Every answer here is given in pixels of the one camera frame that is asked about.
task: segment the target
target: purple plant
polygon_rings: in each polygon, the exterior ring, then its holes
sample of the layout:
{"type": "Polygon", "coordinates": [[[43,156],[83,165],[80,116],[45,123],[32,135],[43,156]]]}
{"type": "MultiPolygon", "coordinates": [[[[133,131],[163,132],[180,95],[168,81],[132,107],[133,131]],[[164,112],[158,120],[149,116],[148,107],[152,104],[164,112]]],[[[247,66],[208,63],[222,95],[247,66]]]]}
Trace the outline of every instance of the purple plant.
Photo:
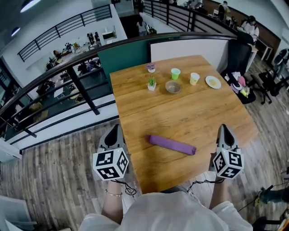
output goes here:
{"type": "Polygon", "coordinates": [[[146,65],[146,68],[149,69],[149,70],[156,69],[156,67],[157,66],[155,65],[155,63],[149,63],[149,64],[146,65]]]}

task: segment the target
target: small plant pot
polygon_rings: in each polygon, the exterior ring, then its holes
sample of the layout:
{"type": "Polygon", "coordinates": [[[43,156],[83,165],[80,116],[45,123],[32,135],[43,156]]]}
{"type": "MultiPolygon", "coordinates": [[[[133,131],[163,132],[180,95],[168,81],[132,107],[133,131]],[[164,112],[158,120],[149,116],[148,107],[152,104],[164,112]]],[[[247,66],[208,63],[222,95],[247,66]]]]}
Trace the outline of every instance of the small plant pot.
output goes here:
{"type": "Polygon", "coordinates": [[[150,86],[150,85],[148,84],[148,89],[149,89],[150,91],[154,91],[156,86],[157,86],[157,83],[154,83],[153,86],[150,86]]]}
{"type": "Polygon", "coordinates": [[[155,72],[155,69],[148,69],[148,72],[153,73],[155,72]]]}

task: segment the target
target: silver bracelet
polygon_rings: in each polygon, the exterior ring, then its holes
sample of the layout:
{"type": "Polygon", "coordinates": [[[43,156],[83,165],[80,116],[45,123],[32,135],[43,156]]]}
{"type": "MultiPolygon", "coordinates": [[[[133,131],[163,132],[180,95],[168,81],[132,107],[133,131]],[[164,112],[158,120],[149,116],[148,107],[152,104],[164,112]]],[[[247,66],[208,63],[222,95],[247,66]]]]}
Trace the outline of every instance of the silver bracelet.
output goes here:
{"type": "Polygon", "coordinates": [[[122,193],[121,193],[121,194],[112,194],[112,193],[109,193],[109,192],[107,191],[107,189],[105,190],[105,193],[107,193],[107,194],[110,195],[110,196],[114,196],[114,197],[120,197],[120,196],[122,195],[122,193]]]}

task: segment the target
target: white cube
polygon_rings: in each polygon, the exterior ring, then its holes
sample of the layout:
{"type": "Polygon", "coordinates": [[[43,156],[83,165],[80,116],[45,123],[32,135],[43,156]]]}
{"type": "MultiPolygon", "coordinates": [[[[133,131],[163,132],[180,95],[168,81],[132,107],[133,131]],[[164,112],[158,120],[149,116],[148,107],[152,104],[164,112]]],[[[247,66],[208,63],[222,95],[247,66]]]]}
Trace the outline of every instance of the white cube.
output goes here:
{"type": "Polygon", "coordinates": [[[93,170],[102,180],[123,178],[128,162],[123,148],[93,154],[93,170]]]}
{"type": "Polygon", "coordinates": [[[244,169],[244,155],[224,148],[216,149],[213,163],[217,176],[234,179],[244,169]]]}

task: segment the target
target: green panel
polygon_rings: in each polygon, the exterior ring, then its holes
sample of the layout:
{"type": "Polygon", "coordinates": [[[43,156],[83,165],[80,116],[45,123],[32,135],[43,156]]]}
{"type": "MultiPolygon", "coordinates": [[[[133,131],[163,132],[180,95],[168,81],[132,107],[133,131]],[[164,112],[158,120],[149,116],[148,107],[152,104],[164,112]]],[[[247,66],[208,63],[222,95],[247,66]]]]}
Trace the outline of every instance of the green panel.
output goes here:
{"type": "Polygon", "coordinates": [[[100,62],[103,66],[104,73],[109,80],[110,85],[110,73],[148,63],[150,61],[148,45],[149,42],[164,41],[175,37],[178,36],[145,39],[119,45],[98,52],[100,62]]]}

